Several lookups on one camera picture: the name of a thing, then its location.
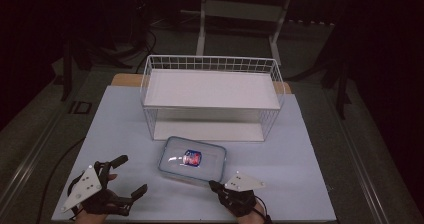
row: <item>metal wire rack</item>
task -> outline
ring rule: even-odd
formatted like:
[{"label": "metal wire rack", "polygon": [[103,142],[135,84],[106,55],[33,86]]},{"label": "metal wire rack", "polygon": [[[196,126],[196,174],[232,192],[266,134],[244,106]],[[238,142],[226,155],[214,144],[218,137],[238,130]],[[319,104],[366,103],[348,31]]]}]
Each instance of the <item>metal wire rack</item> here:
[{"label": "metal wire rack", "polygon": [[[146,94],[149,88],[150,76],[154,69],[174,70],[199,70],[222,71],[237,73],[265,73],[269,74],[274,85],[280,109],[284,103],[285,87],[274,59],[254,57],[228,57],[228,56],[180,56],[180,55],[151,55],[146,59],[146,65],[141,82],[141,103],[144,107]],[[158,109],[143,108],[149,131],[154,137]],[[260,110],[259,122],[261,123],[264,139],[279,114],[279,110]]]}]

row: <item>gray floor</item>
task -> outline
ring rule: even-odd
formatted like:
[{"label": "gray floor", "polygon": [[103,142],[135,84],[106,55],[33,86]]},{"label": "gray floor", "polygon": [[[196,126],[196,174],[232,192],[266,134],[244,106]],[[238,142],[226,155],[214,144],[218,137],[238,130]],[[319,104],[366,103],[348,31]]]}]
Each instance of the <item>gray floor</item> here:
[{"label": "gray floor", "polygon": [[[158,54],[195,54],[196,32],[159,28],[152,28],[152,32],[157,38],[154,50]],[[329,26],[285,24],[278,41],[283,76],[292,76],[310,67],[330,32]],[[205,55],[271,57],[271,52],[266,36],[208,33]],[[124,62],[136,66],[143,56],[127,58]],[[102,63],[90,72],[74,70],[74,89],[67,102],[60,101],[61,86],[48,85],[0,133],[0,190],[9,191],[2,193],[0,221],[35,222],[42,191],[53,166],[71,145],[86,135],[102,94],[113,76],[134,70],[135,67],[124,70]],[[335,89],[322,89],[319,84],[322,74],[317,73],[290,85],[298,99],[340,223],[424,223],[355,83],[348,83],[347,92],[352,103],[345,106],[346,120],[341,120],[334,108]],[[92,110],[88,115],[68,113],[72,101],[90,102]],[[78,149],[73,149],[58,166],[47,192],[41,223],[51,223],[53,208]],[[39,152],[39,158],[26,159],[30,152]],[[17,170],[27,172],[15,176]],[[26,185],[8,186],[16,183],[12,181],[17,178],[26,181]]]}]

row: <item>human hand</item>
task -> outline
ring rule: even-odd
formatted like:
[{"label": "human hand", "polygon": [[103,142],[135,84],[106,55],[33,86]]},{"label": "human hand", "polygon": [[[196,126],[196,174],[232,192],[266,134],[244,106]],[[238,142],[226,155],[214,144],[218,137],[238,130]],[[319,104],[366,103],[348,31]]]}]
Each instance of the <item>human hand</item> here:
[{"label": "human hand", "polygon": [[[109,174],[109,181],[114,180],[117,176],[117,174]],[[107,214],[87,213],[80,205],[78,215],[75,217],[75,224],[102,224],[107,216]]]}]

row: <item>wrist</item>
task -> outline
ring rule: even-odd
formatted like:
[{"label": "wrist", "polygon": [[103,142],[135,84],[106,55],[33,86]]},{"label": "wrist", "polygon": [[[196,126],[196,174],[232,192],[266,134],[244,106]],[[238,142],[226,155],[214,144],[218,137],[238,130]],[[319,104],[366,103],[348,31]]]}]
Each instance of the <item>wrist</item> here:
[{"label": "wrist", "polygon": [[[262,215],[264,214],[264,208],[259,203],[256,203],[255,209],[262,213]],[[255,211],[251,211],[245,216],[237,217],[238,224],[263,224],[264,222],[263,217]]]},{"label": "wrist", "polygon": [[106,214],[89,214],[85,210],[82,210],[75,217],[75,224],[103,224],[106,217]]}]

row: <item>cable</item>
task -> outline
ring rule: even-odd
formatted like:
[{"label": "cable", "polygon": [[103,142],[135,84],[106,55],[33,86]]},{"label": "cable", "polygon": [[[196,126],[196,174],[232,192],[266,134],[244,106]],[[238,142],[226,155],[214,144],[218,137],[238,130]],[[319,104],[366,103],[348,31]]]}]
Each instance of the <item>cable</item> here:
[{"label": "cable", "polygon": [[260,211],[256,210],[256,208],[252,207],[252,211],[254,211],[256,214],[258,214],[264,221],[266,221],[266,215],[262,214]]},{"label": "cable", "polygon": [[119,58],[130,56],[130,55],[134,55],[134,54],[136,54],[137,52],[139,52],[142,49],[142,47],[143,47],[143,44],[142,43],[143,42],[137,42],[129,50],[125,50],[125,51],[117,52],[117,53],[111,53],[110,55],[113,56],[113,57],[115,57],[115,58],[118,58],[118,59]]},{"label": "cable", "polygon": [[137,51],[137,53],[135,53],[134,55],[132,55],[132,56],[128,56],[127,58],[123,58],[123,59],[120,59],[122,62],[128,62],[128,61],[131,61],[131,60],[134,60],[135,58],[137,58],[138,56],[140,56],[143,52],[145,51],[145,48],[143,48],[143,49],[141,49],[141,50],[139,50],[139,51]]},{"label": "cable", "polygon": [[152,50],[152,47],[149,44],[147,44],[147,48],[150,49],[150,53],[151,54],[153,54],[153,55],[159,55],[157,52],[155,52],[155,51]]},{"label": "cable", "polygon": [[262,206],[264,207],[264,210],[265,210],[265,216],[267,216],[268,215],[268,210],[266,209],[265,202],[261,198],[259,198],[258,196],[255,196],[255,198],[258,199],[259,201],[261,201]]},{"label": "cable", "polygon": [[[194,19],[196,19],[198,17],[200,17],[200,14],[196,14],[196,15],[194,15],[192,17],[188,17],[188,18],[180,21],[178,24],[187,23],[187,22],[189,22],[191,20],[194,20]],[[168,18],[159,19],[157,21],[154,21],[154,22],[150,23],[150,26],[153,27],[153,28],[157,28],[157,29],[170,29],[170,28],[175,27],[175,25],[171,25],[171,24],[166,25],[166,26],[160,26],[160,25],[158,25],[159,23],[164,22],[164,21],[167,21],[167,20],[168,20]]]},{"label": "cable", "polygon": [[47,179],[47,183],[46,183],[46,185],[44,186],[44,190],[43,190],[43,193],[42,193],[42,197],[41,197],[41,203],[40,203],[40,207],[39,207],[39,209],[38,209],[38,215],[37,215],[37,221],[35,222],[36,224],[39,224],[40,223],[40,220],[41,220],[41,213],[43,212],[43,206],[44,206],[44,201],[45,201],[45,199],[46,199],[46,194],[47,194],[47,190],[48,190],[48,188],[49,188],[49,185],[50,185],[50,181],[51,181],[51,179],[52,179],[52,177],[53,177],[53,175],[54,175],[54,173],[55,173],[55,171],[56,171],[56,169],[57,169],[57,167],[59,166],[59,164],[62,162],[62,160],[65,158],[65,156],[66,155],[68,155],[68,153],[70,152],[70,151],[72,151],[72,149],[74,149],[76,146],[78,146],[79,144],[81,144],[83,141],[84,141],[84,139],[85,139],[85,137],[84,138],[81,138],[79,141],[77,141],[76,143],[74,143],[71,147],[69,147],[68,148],[68,150],[66,150],[66,152],[59,158],[59,160],[57,161],[57,163],[55,164],[55,166],[53,167],[53,170],[51,171],[51,173],[50,173],[50,175],[49,175],[49,177],[48,177],[48,179]]},{"label": "cable", "polygon": [[147,47],[147,53],[146,53],[146,55],[144,56],[144,58],[140,61],[140,63],[138,64],[137,69],[135,70],[135,74],[138,74],[138,70],[139,70],[139,69],[140,69],[140,67],[143,65],[143,63],[144,63],[144,61],[147,59],[147,57],[148,57],[148,56],[150,56],[150,55],[152,54],[153,49],[154,49],[154,48],[155,48],[155,46],[156,46],[156,35],[155,35],[152,31],[150,31],[150,30],[147,30],[147,32],[148,32],[148,33],[150,33],[150,35],[152,35],[152,36],[153,36],[153,44],[152,44],[152,47],[151,47],[151,48],[149,48],[149,45],[146,45],[146,47]]},{"label": "cable", "polygon": [[75,221],[75,218],[78,216],[78,214],[80,214],[82,211],[84,211],[84,207],[81,206],[81,209],[75,213],[75,215],[71,218],[69,218],[70,221]]}]

